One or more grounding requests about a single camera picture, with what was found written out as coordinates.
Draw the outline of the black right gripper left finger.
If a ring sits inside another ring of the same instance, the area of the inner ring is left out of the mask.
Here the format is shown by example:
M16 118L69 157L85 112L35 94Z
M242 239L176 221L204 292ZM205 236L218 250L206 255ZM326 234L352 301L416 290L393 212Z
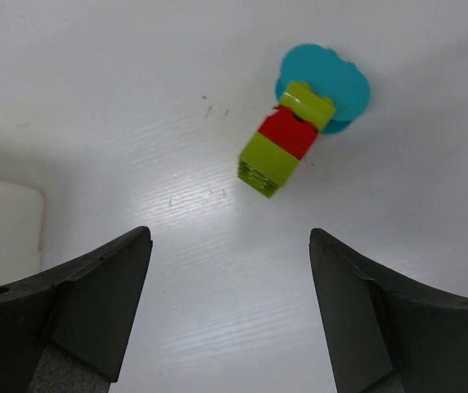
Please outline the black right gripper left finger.
M120 374L152 251L137 227L0 285L0 392L107 392Z

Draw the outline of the cyan cloud lego piece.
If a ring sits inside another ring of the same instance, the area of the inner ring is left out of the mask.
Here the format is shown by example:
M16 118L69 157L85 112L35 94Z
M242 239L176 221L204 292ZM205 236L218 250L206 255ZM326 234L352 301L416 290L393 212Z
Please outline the cyan cloud lego piece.
M336 113L323 129L326 134L348 128L371 100L371 87L364 73L334 50L314 43L297 45L284 55L275 84L276 98L292 81L305 82L315 94L332 100Z

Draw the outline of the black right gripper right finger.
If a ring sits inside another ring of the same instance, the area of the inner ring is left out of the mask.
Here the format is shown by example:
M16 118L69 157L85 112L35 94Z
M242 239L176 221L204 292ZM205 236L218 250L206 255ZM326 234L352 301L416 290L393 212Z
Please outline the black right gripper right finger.
M468 392L468 298L310 233L317 303L338 392Z

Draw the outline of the green red lego stack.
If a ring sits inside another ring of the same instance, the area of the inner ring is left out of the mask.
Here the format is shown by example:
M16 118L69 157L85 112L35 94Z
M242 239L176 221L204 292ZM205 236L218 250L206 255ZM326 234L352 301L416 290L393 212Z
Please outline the green red lego stack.
M329 124L336 108L305 82L292 81L241 151L237 176L265 197L272 197Z

